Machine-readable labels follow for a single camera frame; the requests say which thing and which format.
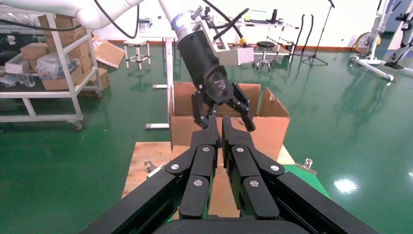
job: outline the green epoxy floor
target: green epoxy floor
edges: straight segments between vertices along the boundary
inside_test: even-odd
[[[168,130],[144,130],[167,121],[166,90],[151,88],[166,83],[161,54],[151,46],[150,71],[127,70],[123,61],[101,100],[81,98],[79,133],[63,122],[0,125],[0,233],[74,234],[120,200],[135,142],[169,141]],[[227,72],[281,100],[291,115],[285,146],[296,162],[313,160],[332,200],[380,233],[411,233],[413,79],[396,73],[387,86],[349,68],[348,53],[319,57],[329,65],[300,66],[296,57],[270,74],[250,65]],[[190,81],[183,63],[175,81]],[[34,102],[40,113],[50,105],[71,110],[69,100]],[[353,181],[355,190],[342,193],[337,181]]]

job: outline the black stool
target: black stool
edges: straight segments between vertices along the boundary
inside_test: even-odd
[[[265,55],[267,53],[267,48],[272,48],[275,46],[274,43],[269,42],[269,41],[259,41],[257,42],[257,46],[261,47],[264,49],[263,52],[263,56],[260,58],[256,58],[254,60],[254,62],[252,63],[252,67],[255,68],[256,70],[258,70],[259,68],[261,68],[262,66],[264,66],[264,64],[268,65],[268,70],[271,71],[272,70],[272,60],[265,58]]]

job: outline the white wall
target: white wall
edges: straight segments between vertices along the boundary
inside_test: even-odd
[[[198,5],[205,7],[205,3],[201,0],[176,0],[183,11],[194,10]],[[379,0],[335,0],[335,9],[332,9],[329,20],[324,31],[323,39],[321,40],[321,46],[332,47],[350,47],[353,45],[356,38],[364,33],[370,31],[374,19],[375,12]],[[268,11],[268,18],[271,18],[273,9],[278,9],[278,18],[283,18],[289,24],[294,26],[300,26],[301,15],[304,13],[304,27],[299,41],[299,45],[305,43],[306,35],[310,30],[311,17],[314,15],[314,28],[313,33],[308,42],[309,46],[316,46],[319,35],[324,25],[325,18],[328,13],[330,3],[326,0],[210,0],[219,9],[221,9],[229,17],[236,16],[239,12],[249,7],[250,9],[262,10],[262,6],[265,5],[265,9]],[[158,0],[145,0],[140,5],[140,17],[150,17],[153,21],[153,26],[168,27],[163,22],[157,21],[157,16],[162,16],[165,19],[165,15],[159,6]],[[116,23],[124,29],[126,32],[132,34],[134,32],[136,20],[136,9],[133,8],[126,12],[124,15],[116,20]],[[267,27],[243,27],[241,29],[244,37],[248,43],[256,43],[260,40],[265,40],[267,33]],[[118,32],[112,25],[95,31],[98,35],[112,39],[112,40],[125,40],[127,37]],[[277,31],[272,29],[271,32],[276,35]],[[287,40],[295,41],[298,35],[296,29],[286,29],[283,32],[283,37]],[[225,34],[225,39],[228,42],[233,42],[235,39],[235,31],[230,30]]]

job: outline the caster wheel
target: caster wheel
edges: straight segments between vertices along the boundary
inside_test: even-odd
[[[80,132],[83,128],[83,124],[81,122],[73,122],[71,124],[73,125],[73,131],[75,133]]]
[[[96,92],[96,97],[101,98],[102,97],[102,91],[95,91]]]

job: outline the microphone stand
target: microphone stand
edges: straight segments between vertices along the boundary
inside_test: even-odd
[[[326,17],[326,19],[325,19],[324,27],[323,27],[323,29],[322,29],[322,31],[321,31],[319,43],[317,44],[317,47],[316,47],[316,51],[314,52],[313,55],[311,55],[311,56],[309,56],[307,59],[303,60],[303,61],[302,61],[303,63],[309,64],[309,65],[310,65],[310,64],[311,64],[311,65],[314,65],[314,64],[313,64],[313,63],[314,63],[314,60],[317,59],[317,60],[321,61],[323,64],[319,64],[319,65],[315,65],[315,66],[327,66],[327,65],[328,65],[328,63],[327,63],[326,61],[323,61],[323,60],[321,60],[321,59],[319,59],[319,58],[317,57],[317,51],[319,50],[321,38],[322,38],[322,35],[324,34],[324,29],[325,29],[325,26],[326,26],[326,24],[327,24],[328,17],[330,16],[331,8],[333,8],[333,6],[334,6],[334,5],[332,4],[332,5],[330,6],[330,9],[328,10],[328,14],[327,14],[327,17]]]

